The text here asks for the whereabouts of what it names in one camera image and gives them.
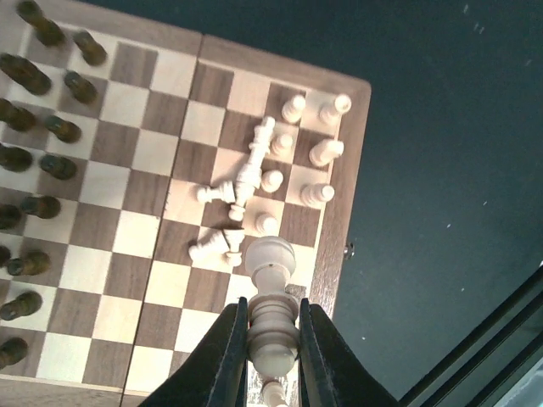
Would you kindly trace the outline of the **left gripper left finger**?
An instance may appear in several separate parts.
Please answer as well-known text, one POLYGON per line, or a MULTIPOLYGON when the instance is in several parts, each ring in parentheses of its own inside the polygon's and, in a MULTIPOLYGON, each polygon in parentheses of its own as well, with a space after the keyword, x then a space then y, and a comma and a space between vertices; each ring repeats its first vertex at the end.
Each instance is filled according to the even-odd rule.
POLYGON ((245 406, 248 301, 227 305, 182 366, 142 406, 245 406))

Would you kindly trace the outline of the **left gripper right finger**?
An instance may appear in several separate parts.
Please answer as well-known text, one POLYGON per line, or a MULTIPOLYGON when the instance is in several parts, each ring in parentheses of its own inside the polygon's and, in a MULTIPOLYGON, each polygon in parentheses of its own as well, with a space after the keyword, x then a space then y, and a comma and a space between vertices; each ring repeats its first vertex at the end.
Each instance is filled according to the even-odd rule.
POLYGON ((364 368, 319 304, 304 298, 299 311, 300 406, 397 406, 364 368))

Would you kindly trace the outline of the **white chess rook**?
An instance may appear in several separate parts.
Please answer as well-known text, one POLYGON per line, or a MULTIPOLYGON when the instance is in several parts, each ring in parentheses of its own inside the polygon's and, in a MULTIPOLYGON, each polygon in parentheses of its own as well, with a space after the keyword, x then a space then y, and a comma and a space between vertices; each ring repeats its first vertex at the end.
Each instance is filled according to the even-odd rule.
POLYGON ((298 357, 299 301, 285 291, 295 267, 294 250, 280 237, 259 237, 247 248, 245 269, 257 288, 248 305, 248 351, 262 376, 287 375, 298 357))

